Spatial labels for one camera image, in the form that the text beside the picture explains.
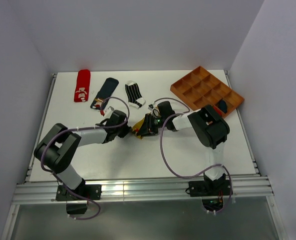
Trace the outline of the yellow sock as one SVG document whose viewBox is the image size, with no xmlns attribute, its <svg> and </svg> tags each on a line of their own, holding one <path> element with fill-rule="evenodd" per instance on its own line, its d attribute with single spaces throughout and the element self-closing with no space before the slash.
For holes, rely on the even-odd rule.
<svg viewBox="0 0 296 240">
<path fill-rule="evenodd" d="M 131 133 L 135 135 L 138 139 L 143 139 L 144 137 L 150 134 L 150 130 L 148 128 L 148 120 L 144 117 L 142 120 L 137 122 L 132 128 Z"/>
</svg>

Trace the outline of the black white striped sock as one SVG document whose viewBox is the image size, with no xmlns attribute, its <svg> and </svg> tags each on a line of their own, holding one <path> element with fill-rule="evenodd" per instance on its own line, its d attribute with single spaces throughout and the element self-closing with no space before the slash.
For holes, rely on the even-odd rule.
<svg viewBox="0 0 296 240">
<path fill-rule="evenodd" d="M 139 86 L 136 82 L 128 81 L 125 84 L 125 91 L 128 97 L 128 105 L 130 107 L 140 109 L 146 103 L 146 100 L 142 97 Z"/>
</svg>

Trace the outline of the plain navy ankle sock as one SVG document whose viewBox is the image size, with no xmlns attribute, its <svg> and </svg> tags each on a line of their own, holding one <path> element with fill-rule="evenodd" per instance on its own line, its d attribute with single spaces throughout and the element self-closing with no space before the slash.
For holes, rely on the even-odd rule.
<svg viewBox="0 0 296 240">
<path fill-rule="evenodd" d="M 228 106 L 227 103 L 222 99 L 218 102 L 218 108 L 220 111 L 222 111 L 224 114 L 228 112 Z"/>
</svg>

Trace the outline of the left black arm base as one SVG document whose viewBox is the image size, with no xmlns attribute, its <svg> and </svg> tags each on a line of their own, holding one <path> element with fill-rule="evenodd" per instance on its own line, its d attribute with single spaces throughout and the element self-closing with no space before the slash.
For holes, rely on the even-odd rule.
<svg viewBox="0 0 296 240">
<path fill-rule="evenodd" d="M 77 193 L 68 190 L 65 186 L 59 185 L 55 200 L 66 202 L 66 212 L 70 216 L 78 216 L 86 213 L 90 203 L 96 204 L 101 198 L 102 185 L 86 184 Z"/>
</svg>

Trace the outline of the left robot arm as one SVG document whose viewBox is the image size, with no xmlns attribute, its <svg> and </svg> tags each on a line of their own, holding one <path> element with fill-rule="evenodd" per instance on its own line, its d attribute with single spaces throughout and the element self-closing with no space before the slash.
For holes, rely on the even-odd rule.
<svg viewBox="0 0 296 240">
<path fill-rule="evenodd" d="M 34 157 L 52 171 L 64 185 L 67 194 L 74 200 L 86 196 L 85 180 L 76 172 L 71 161 L 78 147 L 91 144 L 106 144 L 123 138 L 129 131 L 127 115 L 114 110 L 92 129 L 69 130 L 61 123 L 55 124 L 34 150 Z"/>
</svg>

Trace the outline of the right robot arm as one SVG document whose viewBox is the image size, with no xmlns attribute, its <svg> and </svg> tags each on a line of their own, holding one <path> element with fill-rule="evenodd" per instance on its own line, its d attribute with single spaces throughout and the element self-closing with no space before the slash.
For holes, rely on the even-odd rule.
<svg viewBox="0 0 296 240">
<path fill-rule="evenodd" d="M 207 148 L 206 162 L 210 165 L 202 174 L 205 176 L 204 189 L 215 195 L 222 187 L 219 180 L 224 180 L 228 172 L 223 167 L 223 151 L 230 127 L 211 106 L 184 113 L 175 113 L 169 101 L 149 105 L 150 113 L 139 123 L 133 133 L 139 137 L 163 136 L 164 129 L 177 132 L 193 129 L 198 140 Z"/>
</svg>

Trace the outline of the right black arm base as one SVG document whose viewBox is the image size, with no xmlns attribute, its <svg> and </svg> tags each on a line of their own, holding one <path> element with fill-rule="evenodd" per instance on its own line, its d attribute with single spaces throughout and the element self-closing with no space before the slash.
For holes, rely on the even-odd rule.
<svg viewBox="0 0 296 240">
<path fill-rule="evenodd" d="M 217 213 L 225 206 L 224 197 L 230 200 L 233 195 L 232 185 L 223 177 L 218 180 L 193 180 L 188 182 L 185 193 L 190 197 L 210 197 L 202 200 L 206 211 Z"/>
</svg>

